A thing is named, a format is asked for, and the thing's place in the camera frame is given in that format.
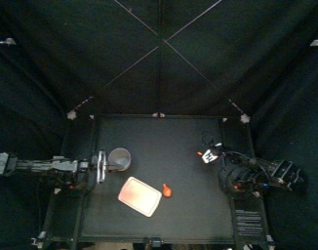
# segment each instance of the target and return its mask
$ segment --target orange object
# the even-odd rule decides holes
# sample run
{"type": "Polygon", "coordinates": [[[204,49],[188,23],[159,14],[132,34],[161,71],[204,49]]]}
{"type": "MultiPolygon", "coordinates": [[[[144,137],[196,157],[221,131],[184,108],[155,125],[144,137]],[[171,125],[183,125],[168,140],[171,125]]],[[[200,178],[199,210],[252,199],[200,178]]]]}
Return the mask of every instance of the orange object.
{"type": "Polygon", "coordinates": [[[172,189],[165,184],[163,184],[163,195],[168,198],[172,196],[172,189]]]}

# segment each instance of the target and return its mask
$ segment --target white label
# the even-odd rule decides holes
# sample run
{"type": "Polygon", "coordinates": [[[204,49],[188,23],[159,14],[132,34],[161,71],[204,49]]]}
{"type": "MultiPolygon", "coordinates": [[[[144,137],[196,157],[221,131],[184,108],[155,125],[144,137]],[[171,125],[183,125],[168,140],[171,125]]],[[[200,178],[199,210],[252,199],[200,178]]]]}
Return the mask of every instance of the white label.
{"type": "Polygon", "coordinates": [[[213,161],[216,158],[217,158],[217,155],[212,154],[211,149],[207,149],[201,155],[201,159],[203,159],[204,163],[213,161]]]}

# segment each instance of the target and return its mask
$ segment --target black fabric wall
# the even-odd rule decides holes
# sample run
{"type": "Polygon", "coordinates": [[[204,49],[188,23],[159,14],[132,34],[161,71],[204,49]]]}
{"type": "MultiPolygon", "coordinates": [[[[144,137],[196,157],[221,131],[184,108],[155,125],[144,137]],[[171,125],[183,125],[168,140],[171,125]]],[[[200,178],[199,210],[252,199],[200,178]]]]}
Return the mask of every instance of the black fabric wall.
{"type": "MultiPolygon", "coordinates": [[[[0,25],[0,40],[5,37],[0,25]]],[[[0,152],[21,159],[48,159],[61,147],[64,119],[42,83],[24,50],[0,45],[0,152]]],[[[29,249],[37,236],[49,193],[37,181],[17,174],[0,179],[0,249],[29,249]]]]}
{"type": "Polygon", "coordinates": [[[274,93],[254,116],[256,154],[291,160],[307,189],[268,193],[271,233],[280,249],[318,249],[318,49],[296,59],[274,93]]]}

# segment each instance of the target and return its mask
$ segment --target metal rod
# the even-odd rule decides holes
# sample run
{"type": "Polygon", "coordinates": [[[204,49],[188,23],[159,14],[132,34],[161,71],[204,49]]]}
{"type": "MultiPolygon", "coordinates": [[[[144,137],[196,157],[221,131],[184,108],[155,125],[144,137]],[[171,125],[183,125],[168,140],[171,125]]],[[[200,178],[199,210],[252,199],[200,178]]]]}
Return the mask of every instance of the metal rod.
{"type": "Polygon", "coordinates": [[[123,9],[137,19],[137,21],[151,30],[151,32],[157,35],[157,33],[153,31],[153,29],[144,23],[144,21],[132,13],[132,11],[117,1],[115,2],[123,7],[123,9]]]}
{"type": "Polygon", "coordinates": [[[99,94],[104,88],[107,88],[108,85],[111,85],[116,79],[119,79],[121,77],[121,75],[125,74],[127,71],[131,70],[131,68],[133,68],[139,62],[159,48],[159,46],[156,46],[96,92],[96,94],[99,94]]]}
{"type": "MultiPolygon", "coordinates": [[[[181,55],[181,53],[176,50],[176,48],[168,43],[168,40],[164,40],[164,43],[168,45],[168,47],[175,51],[175,53],[181,57],[181,59],[185,61],[185,63],[193,68],[193,70],[197,72],[197,74],[204,78],[204,80],[211,84],[211,86],[220,91],[220,88],[216,86],[213,82],[209,81],[209,79],[204,76],[204,74],[199,71],[199,69],[192,65],[192,63],[185,59],[185,57],[181,55]]],[[[239,108],[239,106],[234,103],[234,101],[228,98],[228,96],[223,95],[223,97],[228,100],[230,104],[235,107],[235,109],[239,111],[240,114],[244,114],[243,110],[239,108]]]]}
{"type": "Polygon", "coordinates": [[[171,36],[167,38],[169,41],[223,0],[216,1],[171,36]]]}

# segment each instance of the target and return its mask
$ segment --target white cutting board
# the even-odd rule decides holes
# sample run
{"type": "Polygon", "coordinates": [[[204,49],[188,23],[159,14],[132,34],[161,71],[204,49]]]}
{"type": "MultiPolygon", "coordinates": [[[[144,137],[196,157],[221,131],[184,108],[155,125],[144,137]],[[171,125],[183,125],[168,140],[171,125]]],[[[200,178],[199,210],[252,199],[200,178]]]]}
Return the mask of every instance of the white cutting board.
{"type": "Polygon", "coordinates": [[[161,192],[135,177],[128,178],[119,194],[119,200],[147,217],[152,216],[160,198],[161,192]]]}

